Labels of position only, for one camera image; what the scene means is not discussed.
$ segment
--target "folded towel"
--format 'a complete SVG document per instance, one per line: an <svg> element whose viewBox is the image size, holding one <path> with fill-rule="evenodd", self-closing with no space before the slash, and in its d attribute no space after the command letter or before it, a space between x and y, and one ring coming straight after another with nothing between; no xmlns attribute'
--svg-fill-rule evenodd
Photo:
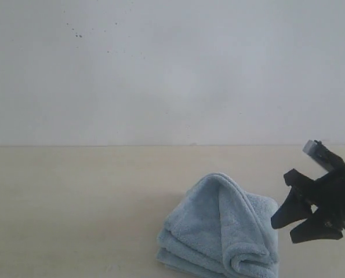
<svg viewBox="0 0 345 278"><path fill-rule="evenodd" d="M277 203L212 173L191 188L158 235L157 260L203 278L278 277Z"/></svg>

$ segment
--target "microfiber towel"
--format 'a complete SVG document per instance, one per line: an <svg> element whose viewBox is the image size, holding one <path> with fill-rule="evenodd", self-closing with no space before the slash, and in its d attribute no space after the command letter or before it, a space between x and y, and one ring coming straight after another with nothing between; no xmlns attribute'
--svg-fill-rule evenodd
<svg viewBox="0 0 345 278"><path fill-rule="evenodd" d="M157 260L202 278L277 278L278 233L270 222L277 209L227 175L208 174L167 216Z"/></svg>

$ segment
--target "wall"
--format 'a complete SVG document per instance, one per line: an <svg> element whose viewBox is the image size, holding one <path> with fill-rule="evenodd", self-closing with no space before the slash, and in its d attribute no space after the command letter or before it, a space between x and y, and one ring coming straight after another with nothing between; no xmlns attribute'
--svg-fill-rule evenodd
<svg viewBox="0 0 345 278"><path fill-rule="evenodd" d="M345 1L0 0L0 145L345 144Z"/></svg>

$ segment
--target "table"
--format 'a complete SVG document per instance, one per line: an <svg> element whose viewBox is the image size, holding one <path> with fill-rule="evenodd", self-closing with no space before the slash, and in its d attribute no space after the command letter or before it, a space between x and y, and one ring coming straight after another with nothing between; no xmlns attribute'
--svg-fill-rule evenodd
<svg viewBox="0 0 345 278"><path fill-rule="evenodd" d="M302 147L0 148L0 278L190 277L155 261L186 190L221 171L280 204L288 170L324 173ZM345 237L292 244L292 227L279 231L280 277L345 277Z"/></svg>

